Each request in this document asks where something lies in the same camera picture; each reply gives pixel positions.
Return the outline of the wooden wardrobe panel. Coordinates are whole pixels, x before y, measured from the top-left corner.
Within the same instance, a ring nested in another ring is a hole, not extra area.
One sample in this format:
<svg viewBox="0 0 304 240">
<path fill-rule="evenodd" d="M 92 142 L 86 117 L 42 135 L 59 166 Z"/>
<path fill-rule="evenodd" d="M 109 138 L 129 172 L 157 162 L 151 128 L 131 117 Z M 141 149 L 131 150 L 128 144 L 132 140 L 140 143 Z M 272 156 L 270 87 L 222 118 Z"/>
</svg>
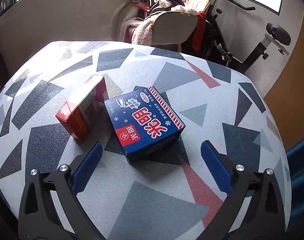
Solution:
<svg viewBox="0 0 304 240">
<path fill-rule="evenodd" d="M 304 16 L 290 59 L 264 100 L 284 148 L 291 149 L 304 138 Z"/>
</svg>

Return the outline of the red cigarette box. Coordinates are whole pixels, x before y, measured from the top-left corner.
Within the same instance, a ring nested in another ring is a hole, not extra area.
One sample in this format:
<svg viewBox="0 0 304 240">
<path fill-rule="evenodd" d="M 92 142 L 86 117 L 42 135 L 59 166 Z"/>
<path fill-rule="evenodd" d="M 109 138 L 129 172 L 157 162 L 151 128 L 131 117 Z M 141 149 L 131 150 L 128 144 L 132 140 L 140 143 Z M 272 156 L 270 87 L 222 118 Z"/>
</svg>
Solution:
<svg viewBox="0 0 304 240">
<path fill-rule="evenodd" d="M 67 101 L 56 113 L 56 118 L 77 142 L 84 142 L 108 99 L 105 78 L 93 74 L 76 85 Z"/>
</svg>

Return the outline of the black exercise bike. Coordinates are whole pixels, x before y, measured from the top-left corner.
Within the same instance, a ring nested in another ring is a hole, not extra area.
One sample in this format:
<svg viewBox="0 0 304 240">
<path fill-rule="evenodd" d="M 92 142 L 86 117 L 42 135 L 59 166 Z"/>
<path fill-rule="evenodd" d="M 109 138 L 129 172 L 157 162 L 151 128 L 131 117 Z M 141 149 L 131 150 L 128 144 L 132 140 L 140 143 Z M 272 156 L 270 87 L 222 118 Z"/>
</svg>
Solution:
<svg viewBox="0 0 304 240">
<path fill-rule="evenodd" d="M 265 22 L 259 8 L 265 9 L 249 0 L 212 0 L 206 12 L 202 57 L 244 74 L 259 58 L 268 58 L 271 44 L 288 55 L 289 33 Z"/>
</svg>

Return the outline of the blue milk carton box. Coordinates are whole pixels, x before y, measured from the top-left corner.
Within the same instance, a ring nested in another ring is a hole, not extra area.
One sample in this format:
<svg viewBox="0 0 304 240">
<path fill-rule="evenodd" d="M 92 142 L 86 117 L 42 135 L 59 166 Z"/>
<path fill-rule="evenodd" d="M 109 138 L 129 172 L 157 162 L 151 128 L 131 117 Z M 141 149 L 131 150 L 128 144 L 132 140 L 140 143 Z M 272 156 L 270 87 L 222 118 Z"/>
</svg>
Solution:
<svg viewBox="0 0 304 240">
<path fill-rule="evenodd" d="M 123 154 L 133 163 L 178 139 L 185 124 L 153 86 L 104 102 Z"/>
</svg>

